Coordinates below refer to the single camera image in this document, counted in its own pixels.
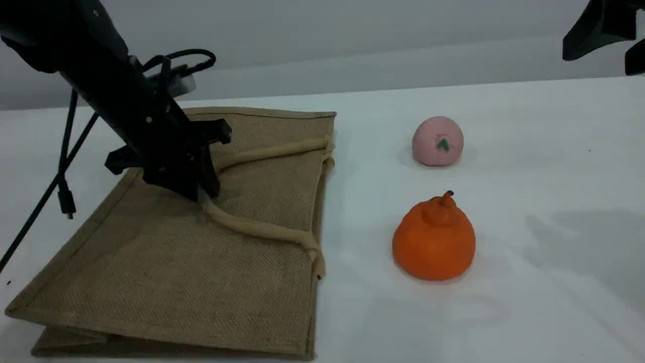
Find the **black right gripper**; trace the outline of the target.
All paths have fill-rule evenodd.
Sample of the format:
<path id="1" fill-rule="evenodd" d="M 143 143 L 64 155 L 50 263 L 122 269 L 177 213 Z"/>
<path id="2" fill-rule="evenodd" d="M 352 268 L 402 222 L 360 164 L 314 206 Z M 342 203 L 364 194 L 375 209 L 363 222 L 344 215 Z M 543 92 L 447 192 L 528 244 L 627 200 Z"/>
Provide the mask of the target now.
<path id="1" fill-rule="evenodd" d="M 590 19 L 579 18 L 562 40 L 562 59 L 574 61 L 603 46 L 603 37 L 636 40 L 637 12 L 644 1 L 589 1 Z M 626 75 L 645 73 L 645 40 L 626 52 Z"/>

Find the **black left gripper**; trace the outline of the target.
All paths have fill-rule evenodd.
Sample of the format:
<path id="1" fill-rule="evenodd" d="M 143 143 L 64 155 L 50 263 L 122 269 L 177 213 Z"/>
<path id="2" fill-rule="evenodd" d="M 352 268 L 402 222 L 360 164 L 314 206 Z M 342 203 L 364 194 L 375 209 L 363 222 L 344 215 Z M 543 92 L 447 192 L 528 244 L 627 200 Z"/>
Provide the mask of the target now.
<path id="1" fill-rule="evenodd" d="M 144 168 L 144 182 L 198 200 L 198 182 L 217 198 L 220 182 L 212 163 L 212 143 L 229 143 L 232 129 L 224 119 L 191 122 L 177 105 L 180 84 L 209 69 L 214 58 L 189 66 L 173 66 L 170 58 L 110 59 L 104 63 L 101 116 L 125 142 L 110 152 L 105 165 L 113 174 Z"/>

